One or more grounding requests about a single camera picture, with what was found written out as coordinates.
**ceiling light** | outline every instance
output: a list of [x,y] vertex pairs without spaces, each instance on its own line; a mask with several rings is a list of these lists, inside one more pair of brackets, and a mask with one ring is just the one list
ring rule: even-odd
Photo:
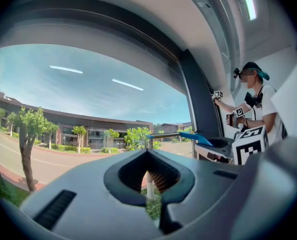
[[143,88],[140,88],[140,87],[137,87],[137,86],[135,86],[135,85],[133,85],[133,84],[130,84],[130,83],[127,83],[127,82],[122,82],[122,81],[120,81],[120,80],[116,80],[116,79],[112,79],[112,81],[113,82],[116,82],[116,83],[119,83],[119,84],[121,84],[121,85],[125,85],[125,86],[128,86],[128,87],[132,87],[132,88],[134,88],[134,89],[137,89],[137,90],[140,90],[140,91],[143,91],[144,89]]
[[70,71],[70,72],[75,72],[75,73],[83,74],[83,72],[80,71],[80,70],[72,69],[72,68],[67,68],[67,67],[63,67],[63,66],[52,66],[52,65],[49,65],[49,67],[52,68],[52,69],[56,69],[56,70],[65,70],[65,71]]
[[257,17],[257,14],[255,12],[254,2],[253,0],[245,0],[247,11],[248,11],[248,17],[250,20],[254,20]]

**black vent slot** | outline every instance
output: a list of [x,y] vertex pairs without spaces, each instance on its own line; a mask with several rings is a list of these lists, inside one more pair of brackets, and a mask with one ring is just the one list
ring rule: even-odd
[[36,217],[35,221],[51,230],[77,194],[68,190],[60,192]]
[[228,171],[228,170],[222,170],[222,169],[218,169],[215,172],[213,172],[215,175],[219,175],[225,178],[229,178],[232,180],[235,180],[238,176],[238,174],[234,171]]

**person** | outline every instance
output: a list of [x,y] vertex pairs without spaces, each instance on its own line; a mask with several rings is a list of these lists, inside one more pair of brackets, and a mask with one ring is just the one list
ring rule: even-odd
[[237,124],[243,124],[247,128],[255,128],[265,125],[268,144],[272,145],[279,142],[283,139],[283,124],[271,100],[276,91],[270,85],[263,85],[263,79],[269,80],[269,75],[256,63],[248,62],[243,67],[239,78],[245,88],[254,90],[254,98],[261,97],[261,99],[259,99],[261,102],[254,105],[253,108],[246,102],[238,107],[234,107],[225,104],[218,99],[214,99],[215,104],[230,114],[240,107],[243,108],[244,113],[252,110],[252,119],[238,117],[236,119]]

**grass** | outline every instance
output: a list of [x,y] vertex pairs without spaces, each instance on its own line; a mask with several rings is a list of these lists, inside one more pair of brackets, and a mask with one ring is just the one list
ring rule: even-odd
[[4,198],[17,207],[21,205],[21,203],[30,195],[30,192],[25,191],[7,180],[3,179],[4,185],[1,183],[0,179],[0,198]]
[[[143,189],[140,193],[146,196],[147,189]],[[162,208],[162,195],[156,187],[154,187],[154,194],[155,197],[153,199],[146,200],[146,212],[153,221],[161,216]]]

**blue object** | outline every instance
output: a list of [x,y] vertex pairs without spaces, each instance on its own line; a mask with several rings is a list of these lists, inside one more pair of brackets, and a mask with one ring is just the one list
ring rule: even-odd
[[209,140],[207,138],[205,138],[202,135],[199,134],[191,134],[191,133],[187,133],[187,132],[183,132],[181,131],[179,133],[180,136],[184,137],[184,138],[188,138],[188,139],[192,139],[192,140],[197,140],[198,143],[200,144],[204,144],[204,145],[208,145],[213,147],[213,144],[211,142],[209,142]]

